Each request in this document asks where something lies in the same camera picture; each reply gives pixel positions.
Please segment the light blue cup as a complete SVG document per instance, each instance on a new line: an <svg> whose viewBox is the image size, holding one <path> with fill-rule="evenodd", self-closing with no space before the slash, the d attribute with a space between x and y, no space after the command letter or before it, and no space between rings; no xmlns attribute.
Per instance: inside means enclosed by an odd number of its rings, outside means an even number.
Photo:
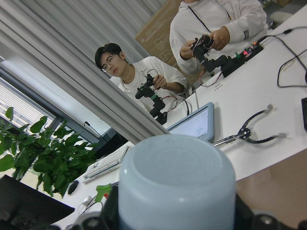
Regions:
<svg viewBox="0 0 307 230"><path fill-rule="evenodd" d="M120 167L122 230L231 230L235 172L212 144L161 135L136 144Z"/></svg>

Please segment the person with glasses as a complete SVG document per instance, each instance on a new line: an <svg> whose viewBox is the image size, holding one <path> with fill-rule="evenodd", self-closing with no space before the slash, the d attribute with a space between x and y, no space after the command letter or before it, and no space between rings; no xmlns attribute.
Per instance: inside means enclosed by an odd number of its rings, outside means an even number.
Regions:
<svg viewBox="0 0 307 230"><path fill-rule="evenodd" d="M107 74L120 78L119 88L142 109L150 111L154 102L150 98L136 99L137 88L147 82L147 74L153 77L153 86L158 97L163 99L169 111L181 103L186 96L189 80L177 69L157 57L146 57L135 63L128 63L119 45L109 43L95 52L96 66Z"/></svg>

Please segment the blue teach pendant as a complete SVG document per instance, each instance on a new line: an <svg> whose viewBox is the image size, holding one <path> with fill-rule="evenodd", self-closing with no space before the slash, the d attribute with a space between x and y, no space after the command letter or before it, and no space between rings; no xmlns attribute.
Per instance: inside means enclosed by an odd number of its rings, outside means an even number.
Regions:
<svg viewBox="0 0 307 230"><path fill-rule="evenodd" d="M167 128L171 134L182 134L214 141L214 104L208 102L190 115Z"/></svg>

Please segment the white keyboard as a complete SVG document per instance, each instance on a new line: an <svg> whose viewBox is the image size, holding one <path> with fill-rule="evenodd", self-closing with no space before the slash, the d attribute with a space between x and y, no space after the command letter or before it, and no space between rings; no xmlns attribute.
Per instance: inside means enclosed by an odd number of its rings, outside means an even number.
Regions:
<svg viewBox="0 0 307 230"><path fill-rule="evenodd" d="M97 162L90 165L86 172L84 173L84 184L89 183L115 169L117 169L126 153L132 148L130 145L122 146L113 153L105 156L104 158L99 159Z"/></svg>

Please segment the cardboard box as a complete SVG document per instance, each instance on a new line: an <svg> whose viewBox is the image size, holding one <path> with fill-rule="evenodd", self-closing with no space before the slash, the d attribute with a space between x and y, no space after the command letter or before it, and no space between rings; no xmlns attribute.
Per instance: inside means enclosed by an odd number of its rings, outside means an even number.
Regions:
<svg viewBox="0 0 307 230"><path fill-rule="evenodd" d="M181 1L167 0L138 32L135 40L151 55L180 70L170 47L170 24Z"/></svg>

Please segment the black computer mouse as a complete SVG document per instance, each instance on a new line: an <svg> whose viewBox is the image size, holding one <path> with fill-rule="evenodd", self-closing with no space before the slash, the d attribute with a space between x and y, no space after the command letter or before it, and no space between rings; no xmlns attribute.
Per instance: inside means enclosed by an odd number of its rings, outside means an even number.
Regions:
<svg viewBox="0 0 307 230"><path fill-rule="evenodd" d="M76 190L78 185L79 185L79 181L78 180L74 180L73 182L71 182L71 184L68 187L67 194L71 195Z"/></svg>

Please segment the green potted plant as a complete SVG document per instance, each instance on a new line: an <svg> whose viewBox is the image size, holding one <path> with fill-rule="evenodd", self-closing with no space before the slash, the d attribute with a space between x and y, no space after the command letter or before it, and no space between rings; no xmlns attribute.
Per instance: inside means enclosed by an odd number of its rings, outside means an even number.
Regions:
<svg viewBox="0 0 307 230"><path fill-rule="evenodd" d="M65 195L69 185L96 161L94 143L82 142L81 133L59 127L46 127L47 117L34 124L15 128L14 108L9 107L0 121L0 170L14 169L13 178L21 180L28 170L38 175L37 186L42 185L49 195Z"/></svg>

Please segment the person in white sweater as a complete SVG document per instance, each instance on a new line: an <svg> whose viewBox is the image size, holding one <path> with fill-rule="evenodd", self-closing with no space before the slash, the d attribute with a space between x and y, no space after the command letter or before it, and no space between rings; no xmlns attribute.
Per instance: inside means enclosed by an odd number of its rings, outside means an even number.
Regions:
<svg viewBox="0 0 307 230"><path fill-rule="evenodd" d="M195 74L203 67L192 56L195 38L214 40L208 59L233 56L266 35L266 20L258 0L184 0L170 25L170 46L180 69Z"/></svg>

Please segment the black monitor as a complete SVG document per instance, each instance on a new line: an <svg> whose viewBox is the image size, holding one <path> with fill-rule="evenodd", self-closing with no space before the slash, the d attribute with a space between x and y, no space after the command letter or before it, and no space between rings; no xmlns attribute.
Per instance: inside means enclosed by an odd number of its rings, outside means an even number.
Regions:
<svg viewBox="0 0 307 230"><path fill-rule="evenodd" d="M2 230L41 229L67 217L74 210L8 175L0 179Z"/></svg>

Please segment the aluminium frame post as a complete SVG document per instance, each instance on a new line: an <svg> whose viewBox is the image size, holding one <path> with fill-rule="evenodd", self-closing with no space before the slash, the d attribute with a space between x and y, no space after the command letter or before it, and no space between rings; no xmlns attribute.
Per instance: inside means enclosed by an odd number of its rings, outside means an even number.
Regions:
<svg viewBox="0 0 307 230"><path fill-rule="evenodd" d="M118 43L132 60L146 56L136 33L161 0L3 0L0 40L133 143L166 133L94 63L98 47Z"/></svg>

